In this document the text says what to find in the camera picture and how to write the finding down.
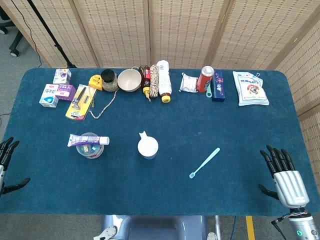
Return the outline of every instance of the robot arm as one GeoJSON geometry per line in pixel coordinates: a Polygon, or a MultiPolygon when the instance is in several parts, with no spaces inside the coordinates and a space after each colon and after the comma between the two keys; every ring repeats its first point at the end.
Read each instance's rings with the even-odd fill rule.
{"type": "Polygon", "coordinates": [[[284,219],[289,219],[297,240],[320,240],[320,234],[315,226],[313,217],[304,208],[310,201],[306,187],[289,153],[284,149],[279,151],[270,145],[266,147],[270,152],[271,158],[263,150],[260,150],[260,153],[269,168],[277,192],[270,191],[261,184],[258,187],[265,195],[279,200],[284,207],[290,209],[290,213],[277,218],[271,223],[284,239],[286,237],[277,224],[284,219]]]}
{"type": "Polygon", "coordinates": [[[21,183],[18,183],[16,185],[5,186],[4,179],[9,163],[11,161],[12,153],[19,145],[19,141],[15,141],[14,143],[12,143],[13,140],[14,138],[10,137],[6,141],[0,143],[0,196],[2,194],[7,194],[23,188],[30,181],[30,178],[26,178],[21,183]]]}

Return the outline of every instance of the table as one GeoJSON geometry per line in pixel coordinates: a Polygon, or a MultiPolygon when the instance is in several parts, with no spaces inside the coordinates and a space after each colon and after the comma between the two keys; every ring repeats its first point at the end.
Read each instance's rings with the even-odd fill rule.
{"type": "MultiPolygon", "coordinates": [[[[123,69],[114,69],[119,74],[123,69]]],[[[88,84],[99,68],[71,69],[71,84],[88,84]]],[[[0,198],[0,213],[101,215],[264,215],[288,212],[258,189],[275,190],[259,150],[266,145],[291,153],[310,197],[307,209],[319,211],[319,194],[286,77],[258,71],[269,106],[238,106],[231,70],[223,70],[225,102],[205,94],[179,92],[182,72],[197,77],[200,69],[170,69],[171,102],[148,102],[142,91],[117,93],[99,120],[65,117],[70,102],[57,108],[39,100],[55,69],[27,71],[12,109],[4,138],[20,140],[6,173],[7,185],[30,177],[29,184],[0,198]],[[137,150],[139,133],[157,139],[155,159],[137,150]],[[67,147],[69,134],[109,136],[110,145],[94,160],[67,147]],[[221,148],[193,179],[189,174],[221,148]]],[[[97,115],[113,98],[97,91],[97,115]]]]}

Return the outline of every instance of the brown bottle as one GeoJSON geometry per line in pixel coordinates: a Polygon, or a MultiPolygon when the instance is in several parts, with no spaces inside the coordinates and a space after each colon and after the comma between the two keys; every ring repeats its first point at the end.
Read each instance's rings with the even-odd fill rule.
{"type": "Polygon", "coordinates": [[[147,65],[142,65],[139,67],[139,73],[141,75],[141,88],[142,92],[145,94],[146,98],[150,100],[150,67],[147,65]]]}

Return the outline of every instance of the yellow tape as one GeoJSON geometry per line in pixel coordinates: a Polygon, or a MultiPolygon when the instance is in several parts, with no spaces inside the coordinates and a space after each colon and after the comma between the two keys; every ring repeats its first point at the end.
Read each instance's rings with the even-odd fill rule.
{"type": "Polygon", "coordinates": [[[255,230],[254,223],[252,221],[252,216],[245,216],[246,229],[248,232],[248,240],[255,240],[255,230]]]}

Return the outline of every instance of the white cup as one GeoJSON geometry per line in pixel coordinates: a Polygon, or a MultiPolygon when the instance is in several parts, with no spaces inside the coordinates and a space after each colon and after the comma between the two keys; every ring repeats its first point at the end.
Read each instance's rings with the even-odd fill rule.
{"type": "Polygon", "coordinates": [[[138,143],[138,151],[145,159],[153,159],[159,149],[159,145],[156,139],[151,136],[147,136],[146,132],[140,132],[141,140],[138,143]]]}

